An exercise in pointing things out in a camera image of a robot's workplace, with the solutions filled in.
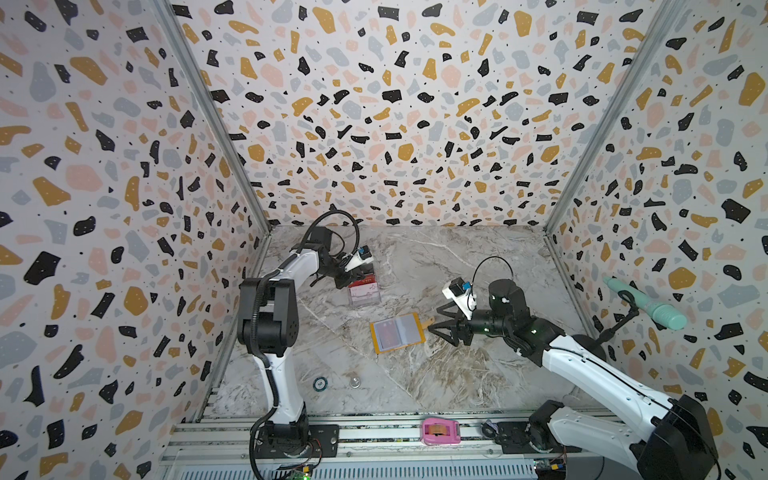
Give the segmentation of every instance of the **terrazzo wall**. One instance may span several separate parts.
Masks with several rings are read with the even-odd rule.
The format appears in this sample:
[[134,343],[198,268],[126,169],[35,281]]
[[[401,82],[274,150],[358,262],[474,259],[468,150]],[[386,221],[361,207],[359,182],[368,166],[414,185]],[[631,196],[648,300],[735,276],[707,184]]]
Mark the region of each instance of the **terrazzo wall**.
[[0,3],[0,478],[145,478],[257,238],[138,0]]
[[768,6],[688,7],[553,237],[598,329],[627,312],[603,275],[686,314],[678,332],[642,315],[610,357],[699,399],[723,478],[757,480],[768,476]]
[[544,223],[650,0],[172,2],[272,224]]

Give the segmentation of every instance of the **terrazzo patterned wallpaper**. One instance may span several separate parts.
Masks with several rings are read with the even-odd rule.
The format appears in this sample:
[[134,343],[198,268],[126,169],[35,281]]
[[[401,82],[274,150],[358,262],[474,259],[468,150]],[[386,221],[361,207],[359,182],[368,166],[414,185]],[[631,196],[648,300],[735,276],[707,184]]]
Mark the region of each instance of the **terrazzo patterned wallpaper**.
[[0,478],[151,478],[250,212],[142,2],[2,2],[0,39]]
[[688,6],[554,240],[598,329],[627,312],[603,275],[686,314],[679,332],[643,314],[610,357],[699,399],[723,478],[757,480],[768,477],[768,5]]
[[174,0],[272,224],[545,222],[650,0]]

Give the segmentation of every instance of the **marble surface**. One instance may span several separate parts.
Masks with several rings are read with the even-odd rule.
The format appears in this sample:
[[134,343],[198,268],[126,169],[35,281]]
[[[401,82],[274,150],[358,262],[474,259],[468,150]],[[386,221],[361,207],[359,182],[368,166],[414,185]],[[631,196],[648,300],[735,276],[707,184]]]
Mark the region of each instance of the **marble surface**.
[[[332,227],[354,244],[352,227]],[[305,227],[277,227],[263,271],[288,255]],[[546,399],[570,406],[598,406],[572,383],[516,356],[501,339],[475,336],[472,345],[456,348],[432,335],[426,342],[376,355],[369,323],[416,312],[422,322],[437,316],[446,303],[445,282],[472,278],[477,264],[490,255],[504,257],[515,271],[533,314],[557,323],[568,333],[584,329],[549,256],[539,229],[530,227],[361,227],[361,245],[375,257],[382,302],[352,308],[346,289],[331,279],[297,291],[300,333],[293,353],[296,378],[312,414],[360,412],[447,412],[487,409],[535,409]],[[333,250],[337,245],[334,237]],[[475,289],[478,308],[488,308],[488,282],[508,278],[500,260],[479,270]],[[328,379],[316,392],[315,378]],[[362,385],[349,386],[358,376]],[[215,398],[205,415],[262,415],[266,395],[256,366],[236,343]]]

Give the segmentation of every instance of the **robotic arm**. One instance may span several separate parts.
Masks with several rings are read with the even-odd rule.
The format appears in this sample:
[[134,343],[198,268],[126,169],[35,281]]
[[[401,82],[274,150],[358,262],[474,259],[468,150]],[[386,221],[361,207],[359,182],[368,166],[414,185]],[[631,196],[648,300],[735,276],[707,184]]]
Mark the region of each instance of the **robotic arm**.
[[[430,332],[453,346],[470,345],[476,333],[503,337],[518,355],[570,380],[624,421],[598,419],[548,400],[528,421],[527,440],[535,449],[579,447],[622,463],[647,480],[703,480],[717,463],[707,415],[697,400],[686,395],[674,400],[605,362],[601,344],[638,314],[636,290],[619,291],[630,312],[598,341],[569,336],[532,316],[512,279],[490,283],[489,310],[476,309],[472,285],[461,278],[448,282],[442,292],[451,301],[437,312],[451,319],[431,325]],[[454,306],[458,309],[449,311]]]
[[[335,232],[317,226],[333,214],[348,217],[355,227],[356,241],[351,253],[330,253]],[[253,355],[271,407],[251,429],[251,467],[259,480],[262,476],[254,457],[295,458],[306,455],[307,450],[310,456],[327,457],[333,456],[329,450],[335,452],[335,445],[321,441],[322,428],[313,426],[310,431],[306,406],[296,383],[292,353],[299,335],[296,290],[312,275],[317,275],[317,280],[310,286],[329,276],[335,280],[336,288],[342,289],[372,273],[373,257],[367,245],[359,246],[359,240],[357,223],[350,214],[341,210],[326,212],[310,225],[301,242],[276,270],[261,278],[245,279],[240,285],[237,340]]]

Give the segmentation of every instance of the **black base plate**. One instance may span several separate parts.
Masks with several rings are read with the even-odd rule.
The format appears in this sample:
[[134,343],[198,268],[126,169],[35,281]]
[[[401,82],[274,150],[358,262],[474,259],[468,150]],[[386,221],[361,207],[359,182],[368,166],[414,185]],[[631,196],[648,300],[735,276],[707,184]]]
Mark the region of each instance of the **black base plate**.
[[[319,458],[320,450],[323,451],[323,458],[333,458],[339,448],[339,426],[338,425],[310,425],[310,445],[312,446],[312,457]],[[280,450],[271,449],[266,440],[265,429],[259,430],[256,448],[253,451],[254,458],[280,458],[289,460],[298,460],[285,455]]]
[[[502,453],[509,455],[515,453],[539,453],[529,444],[528,433],[525,432],[527,422],[499,422],[498,437],[501,439],[498,443],[502,446]],[[567,453],[578,453],[581,451],[577,447],[565,447]],[[561,453],[559,448],[552,450],[552,453]]]

